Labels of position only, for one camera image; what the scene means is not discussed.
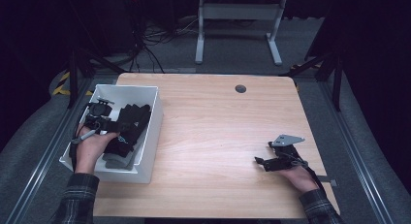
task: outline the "plaid sleeve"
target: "plaid sleeve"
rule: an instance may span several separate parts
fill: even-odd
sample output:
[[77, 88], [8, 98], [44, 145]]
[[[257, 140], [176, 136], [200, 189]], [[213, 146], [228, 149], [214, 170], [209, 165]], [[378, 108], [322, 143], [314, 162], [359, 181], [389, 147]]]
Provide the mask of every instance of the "plaid sleeve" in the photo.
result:
[[305, 214], [311, 224], [344, 223], [336, 213], [326, 194], [320, 189], [306, 192], [300, 196]]
[[52, 223], [93, 223], [93, 207], [100, 179], [89, 174], [73, 174]]

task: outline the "wooden table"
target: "wooden table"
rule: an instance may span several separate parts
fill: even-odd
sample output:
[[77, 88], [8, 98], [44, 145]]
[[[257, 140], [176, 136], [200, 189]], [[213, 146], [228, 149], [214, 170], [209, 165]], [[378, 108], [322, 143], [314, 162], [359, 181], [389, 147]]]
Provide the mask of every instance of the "wooden table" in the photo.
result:
[[[155, 85], [164, 117], [149, 184], [101, 182], [97, 216], [304, 218], [299, 192], [254, 156], [268, 141], [295, 144], [317, 175], [326, 171], [293, 81], [281, 77], [123, 74], [119, 85]], [[235, 87], [242, 84], [244, 93]], [[337, 208], [328, 183], [329, 199]]]

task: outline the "gray carpet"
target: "gray carpet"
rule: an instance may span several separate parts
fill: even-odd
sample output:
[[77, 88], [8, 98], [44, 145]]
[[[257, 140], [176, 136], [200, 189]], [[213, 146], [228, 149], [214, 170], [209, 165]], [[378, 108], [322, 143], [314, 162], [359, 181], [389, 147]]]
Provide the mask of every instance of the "gray carpet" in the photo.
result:
[[[322, 20], [284, 20], [277, 35], [277, 45], [283, 59], [283, 66], [273, 64], [269, 46], [264, 34], [269, 32], [270, 23], [256, 21], [249, 26], [239, 26], [236, 22], [216, 21], [205, 28], [204, 63], [194, 63], [197, 35], [189, 32], [165, 44], [149, 47], [157, 56], [167, 73], [197, 74], [248, 74], [275, 76], [285, 73], [293, 64], [303, 62], [303, 58], [317, 32]], [[145, 52], [137, 58], [141, 72], [152, 73], [152, 61]], [[308, 70], [295, 78], [300, 88], [300, 98], [311, 126], [314, 138], [324, 160], [326, 170], [338, 186], [333, 188], [347, 223], [378, 223], [375, 209], [364, 192], [362, 181], [347, 153], [346, 141], [340, 127], [335, 122], [332, 110], [327, 106], [328, 99], [322, 93], [321, 84], [313, 78], [315, 70]], [[59, 81], [56, 77], [50, 90]], [[115, 75], [107, 70], [98, 71], [89, 89], [96, 83], [113, 83]], [[332, 79], [326, 87], [332, 85]], [[81, 97], [80, 103], [89, 97]], [[0, 154], [0, 223], [5, 223], [12, 213], [20, 194], [23, 192], [32, 173], [41, 161], [60, 121], [67, 112], [68, 97], [52, 96], [52, 99], [37, 110], [16, 132]], [[392, 222], [411, 223], [411, 198], [395, 173], [389, 167], [384, 155], [374, 140], [364, 116], [344, 78], [341, 93], [341, 109], [348, 129], [359, 147], [359, 152], [370, 170], [380, 196], [389, 211]], [[68, 123], [70, 131], [74, 120]], [[63, 154], [70, 131], [66, 132], [55, 147], [51, 164], [46, 167], [47, 174], [41, 186], [33, 191], [35, 196], [28, 200], [27, 209], [21, 214], [21, 223], [47, 223], [54, 213], [59, 198], [65, 188], [70, 171], [58, 162]], [[282, 220], [283, 223], [306, 223], [306, 220]], [[140, 218], [96, 217], [95, 223], [143, 223]]]

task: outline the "cable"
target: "cable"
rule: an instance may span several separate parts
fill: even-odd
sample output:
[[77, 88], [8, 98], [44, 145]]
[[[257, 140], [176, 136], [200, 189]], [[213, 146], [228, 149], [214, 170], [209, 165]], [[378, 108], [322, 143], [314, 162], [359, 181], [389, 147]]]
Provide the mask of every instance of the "cable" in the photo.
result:
[[184, 31], [185, 29], [187, 29], [191, 24], [195, 23], [197, 20], [199, 20], [199, 19], [196, 18], [196, 19], [194, 19], [193, 21], [191, 21], [191, 22], [190, 22], [187, 26], [185, 26], [183, 29], [177, 31], [177, 34], [178, 34], [179, 32]]
[[135, 58], [134, 60], [136, 61], [137, 70], [140, 72], [140, 65], [137, 63], [137, 59], [136, 59], [136, 58]]
[[144, 47], [144, 48], [145, 48], [145, 50], [148, 51], [148, 56], [151, 54], [151, 55], [154, 57], [154, 59], [156, 60], [158, 66], [160, 67], [161, 72], [162, 72], [163, 74], [166, 74], [166, 73], [164, 72], [163, 67], [161, 66], [160, 62], [158, 61], [157, 57], [154, 55], [154, 53], [153, 53], [149, 48], [147, 48], [147, 47]]
[[288, 153], [284, 153], [284, 152], [278, 152], [278, 154], [282, 154], [282, 155], [286, 155], [286, 156], [288, 156], [288, 157], [290, 157], [290, 158], [292, 158], [292, 159], [294, 159], [294, 160], [296, 160], [296, 161], [294, 161], [294, 162], [296, 162], [296, 163], [300, 163], [302, 166], [305, 166], [305, 167], [307, 167], [308, 166], [308, 162], [307, 161], [305, 161], [305, 160], [303, 160], [301, 157], [300, 158], [297, 158], [297, 157], [294, 157], [293, 155], [291, 155], [291, 154], [288, 154]]
[[129, 72], [131, 72], [131, 69], [133, 68], [134, 59], [135, 59], [135, 58], [133, 58], [133, 60], [131, 61], [131, 65], [130, 65], [130, 68], [129, 68]]
[[[137, 50], [133, 50], [132, 54], [131, 54], [129, 57], [127, 57], [127, 58], [125, 58], [125, 59], [121, 59], [121, 60], [119, 60], [119, 61], [111, 62], [111, 63], [114, 64], [114, 65], [116, 65], [116, 66], [122, 66], [122, 65], [125, 65], [125, 64], [127, 64], [128, 62], [132, 61], [138, 54], [139, 54], [139, 52], [138, 52]], [[91, 65], [92, 65], [94, 68], [99, 68], [99, 69], [107, 68], [106, 66], [104, 66], [104, 65], [102, 65], [102, 64], [100, 64], [100, 63], [93, 63], [93, 62], [91, 62]]]
[[151, 61], [151, 63], [152, 63], [152, 68], [153, 68], [153, 73], [155, 73], [155, 71], [154, 71], [154, 61], [153, 61], [153, 59], [151, 58], [151, 55], [150, 55], [150, 53], [148, 52], [148, 51], [145, 51], [147, 54], [148, 54], [148, 57], [150, 58], [150, 61]]

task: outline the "black cable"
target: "black cable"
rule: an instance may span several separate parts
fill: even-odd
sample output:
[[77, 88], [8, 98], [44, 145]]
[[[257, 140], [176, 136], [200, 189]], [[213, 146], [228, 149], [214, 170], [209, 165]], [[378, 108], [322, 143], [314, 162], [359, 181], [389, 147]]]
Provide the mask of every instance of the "black cable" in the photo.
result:
[[318, 187], [324, 192], [324, 195], [327, 197], [326, 189], [324, 189], [323, 184], [321, 183], [320, 179], [317, 177], [315, 172], [310, 167], [306, 167], [305, 169], [311, 174], [311, 177], [314, 179]]
[[[118, 61], [115, 61], [115, 62], [112, 62], [112, 64], [114, 64], [114, 65], [116, 65], [116, 66], [122, 66], [122, 65], [124, 65], [124, 64], [127, 64], [127, 63], [130, 62], [131, 60], [133, 60], [138, 54], [139, 54], [139, 52], [138, 52], [137, 50], [133, 50], [133, 51], [132, 51], [132, 54], [131, 54], [129, 57], [124, 58], [124, 59], [121, 59], [121, 60], [118, 60]], [[100, 63], [93, 63], [93, 62], [91, 62], [91, 65], [93, 65], [94, 68], [99, 68], [99, 69], [107, 68], [106, 66], [104, 66], [104, 65], [102, 65], [102, 64], [100, 64]]]
[[147, 36], [147, 34], [145, 34], [145, 35], [143, 36], [143, 39], [144, 39], [145, 41], [147, 41], [147, 42], [154, 43], [154, 44], [147, 44], [147, 43], [145, 43], [145, 44], [146, 44], [147, 46], [156, 46], [156, 45], [158, 45], [159, 43], [163, 43], [163, 42], [166, 41], [168, 38], [172, 38], [172, 35], [173, 35], [173, 34], [170, 34], [170, 33], [165, 32], [165, 31], [160, 31], [160, 32], [157, 32], [157, 33], [149, 34], [149, 35], [153, 35], [153, 36], [151, 36], [151, 38], [154, 37], [154, 35], [155, 35], [155, 36], [159, 37], [160, 39], [158, 39], [158, 40], [152, 40], [152, 39], [149, 39], [149, 37]]
[[166, 32], [166, 31], [164, 31], [164, 32], [165, 32], [164, 34], [159, 35], [159, 36], [160, 36], [160, 39], [159, 39], [159, 40], [151, 40], [151, 39], [148, 39], [148, 36], [147, 36], [147, 35], [156, 35], [156, 34], [159, 33], [159, 32], [157, 32], [157, 33], [151, 33], [151, 34], [145, 34], [144, 39], [145, 39], [146, 41], [148, 41], [148, 42], [155, 43], [155, 44], [151, 44], [151, 45], [148, 45], [148, 46], [155, 46], [155, 45], [157, 45], [158, 43], [166, 44], [166, 43], [172, 41], [173, 39], [175, 39], [175, 38], [177, 38], [177, 37], [180, 37], [180, 36], [183, 36], [183, 35], [189, 33], [190, 31], [192, 31], [192, 28], [194, 27], [194, 24], [193, 24], [193, 23], [196, 23], [197, 20], [198, 20], [198, 19], [195, 19], [195, 20], [191, 21], [191, 22], [188, 23], [185, 27], [183, 27], [183, 28], [180, 29], [180, 30], [175, 30], [173, 33], [168, 33], [168, 32]]
[[133, 64], [134, 64], [134, 58], [133, 58], [133, 60], [131, 60], [131, 65], [130, 65], [130, 68], [129, 68], [129, 72], [131, 72], [131, 69], [133, 69]]
[[158, 66], [160, 67], [161, 72], [162, 72], [163, 74], [166, 74], [166, 73], [164, 72], [163, 67], [161, 66], [160, 62], [158, 61], [157, 57], [154, 55], [154, 53], [153, 53], [149, 48], [147, 48], [147, 47], [144, 47], [144, 48], [145, 48], [145, 50], [147, 50], [147, 51], [149, 52], [149, 54], [151, 54], [151, 55], [154, 57], [154, 59], [156, 60]]
[[137, 67], [137, 70], [140, 72], [140, 65], [137, 63], [137, 59], [135, 58], [135, 60], [136, 60], [136, 67]]
[[292, 158], [292, 159], [294, 159], [294, 160], [299, 161], [303, 166], [308, 166], [307, 162], [306, 162], [305, 160], [303, 160], [301, 157], [300, 157], [300, 158], [297, 158], [297, 157], [294, 157], [294, 156], [291, 155], [291, 154], [284, 153], [284, 152], [278, 152], [278, 154], [286, 155], [286, 156], [288, 156], [288, 157], [290, 157], [290, 158]]
[[152, 63], [152, 68], [153, 68], [153, 73], [155, 73], [155, 71], [154, 71], [154, 61], [153, 61], [153, 59], [151, 58], [151, 55], [150, 55], [150, 53], [148, 52], [148, 51], [144, 51], [144, 52], [146, 52], [147, 53], [147, 55], [148, 55], [148, 57], [150, 58], [150, 61], [151, 61], [151, 63]]

